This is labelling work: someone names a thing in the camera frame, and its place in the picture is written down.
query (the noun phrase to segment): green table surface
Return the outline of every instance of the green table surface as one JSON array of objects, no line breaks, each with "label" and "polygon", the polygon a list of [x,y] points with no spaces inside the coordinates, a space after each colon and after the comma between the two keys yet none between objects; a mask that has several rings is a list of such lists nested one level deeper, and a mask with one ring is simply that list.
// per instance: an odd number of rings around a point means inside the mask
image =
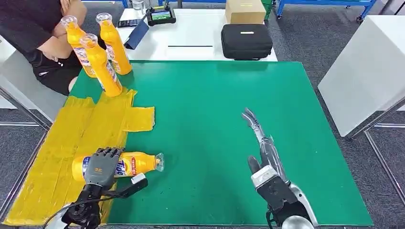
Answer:
[{"label": "green table surface", "polygon": [[[134,106],[155,107],[152,131],[129,133],[127,151],[163,152],[165,169],[149,186],[114,200],[108,223],[266,225],[266,202],[247,165],[259,156],[241,118],[249,107],[272,135],[287,176],[309,199],[321,225],[373,222],[324,112],[299,62],[136,61],[122,84]],[[70,95],[99,99],[82,71]],[[130,183],[120,178],[118,188]]]}]

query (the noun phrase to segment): black cable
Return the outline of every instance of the black cable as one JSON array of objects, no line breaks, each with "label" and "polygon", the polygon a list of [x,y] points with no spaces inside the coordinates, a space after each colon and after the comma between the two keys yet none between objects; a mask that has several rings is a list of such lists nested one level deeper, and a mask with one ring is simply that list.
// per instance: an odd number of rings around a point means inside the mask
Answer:
[{"label": "black cable", "polygon": [[108,198],[104,198],[104,199],[89,199],[89,200],[83,200],[83,201],[80,201],[80,202],[76,202],[76,203],[70,204],[70,205],[68,205],[68,206],[66,206],[66,207],[63,207],[63,208],[61,208],[59,211],[55,212],[55,214],[51,215],[51,216],[45,221],[45,223],[44,223],[43,226],[42,226],[42,229],[45,229],[46,225],[48,225],[49,221],[51,221],[51,219],[52,219],[53,217],[55,217],[59,212],[65,210],[65,209],[67,209],[67,208],[74,207],[74,206],[81,205],[81,204],[92,203],[92,202],[107,201],[107,200],[111,200],[111,199],[114,199],[114,198],[115,198],[115,197],[108,197]]}]

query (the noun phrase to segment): yellow tape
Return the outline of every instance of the yellow tape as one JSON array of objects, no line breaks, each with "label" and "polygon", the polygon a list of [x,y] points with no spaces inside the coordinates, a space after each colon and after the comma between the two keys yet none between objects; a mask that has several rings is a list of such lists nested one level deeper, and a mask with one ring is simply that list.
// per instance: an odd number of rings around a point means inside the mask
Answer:
[{"label": "yellow tape", "polygon": [[[69,96],[47,134],[21,191],[4,220],[7,225],[41,225],[66,204],[77,200],[84,182],[72,176],[72,161],[99,147],[123,147],[127,131],[147,131],[154,125],[154,107],[131,108],[133,90],[110,98]],[[102,223],[107,222],[112,201],[100,203]]]},{"label": "yellow tape", "polygon": [[149,131],[155,125],[154,107],[132,107],[125,111],[123,129],[128,132]]}]

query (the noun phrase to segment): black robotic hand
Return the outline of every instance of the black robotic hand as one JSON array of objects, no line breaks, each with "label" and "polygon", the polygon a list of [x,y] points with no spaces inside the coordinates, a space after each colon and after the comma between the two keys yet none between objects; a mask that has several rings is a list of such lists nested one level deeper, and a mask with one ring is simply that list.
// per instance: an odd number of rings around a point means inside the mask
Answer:
[{"label": "black robotic hand", "polygon": [[95,184],[109,190],[114,184],[114,173],[123,149],[99,148],[91,157],[85,171],[86,184]]},{"label": "black robotic hand", "polygon": [[282,229],[313,229],[318,223],[312,208],[301,189],[287,179],[272,137],[265,136],[248,108],[242,117],[255,132],[260,146],[261,164],[254,156],[249,156],[247,162],[256,192],[267,202],[269,227],[275,222]]},{"label": "black robotic hand", "polygon": [[131,179],[132,185],[121,191],[110,190],[113,186],[114,174],[119,156],[124,149],[110,148],[98,149],[91,157],[85,170],[86,184],[77,201],[67,206],[67,211],[61,221],[66,224],[80,225],[82,229],[95,229],[101,222],[100,201],[113,198],[127,198],[148,185],[148,180],[143,173]]}]

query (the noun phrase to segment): yellow bottle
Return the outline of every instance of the yellow bottle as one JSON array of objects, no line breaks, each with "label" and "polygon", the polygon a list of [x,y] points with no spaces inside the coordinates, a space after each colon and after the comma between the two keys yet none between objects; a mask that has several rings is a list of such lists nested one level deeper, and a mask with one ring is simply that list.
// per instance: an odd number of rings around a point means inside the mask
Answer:
[{"label": "yellow bottle", "polygon": [[106,95],[109,97],[120,95],[122,85],[108,61],[106,51],[98,45],[97,36],[88,33],[80,38],[80,43],[85,48],[88,60]]},{"label": "yellow bottle", "polygon": [[132,66],[125,54],[118,31],[112,23],[112,16],[109,13],[100,13],[96,16],[96,21],[100,24],[100,36],[106,43],[115,71],[120,75],[128,74]]},{"label": "yellow bottle", "polygon": [[[90,156],[77,157],[72,163],[73,178],[82,181],[90,161]],[[126,152],[119,157],[114,177],[133,177],[139,173],[147,173],[152,170],[163,171],[164,158],[160,153],[156,156],[142,152]]]},{"label": "yellow bottle", "polygon": [[76,53],[76,56],[82,64],[86,74],[95,78],[96,74],[87,58],[86,51],[80,44],[80,38],[86,33],[77,24],[77,18],[74,16],[66,16],[61,19],[61,23],[66,28],[67,42],[72,46],[73,51]]}]

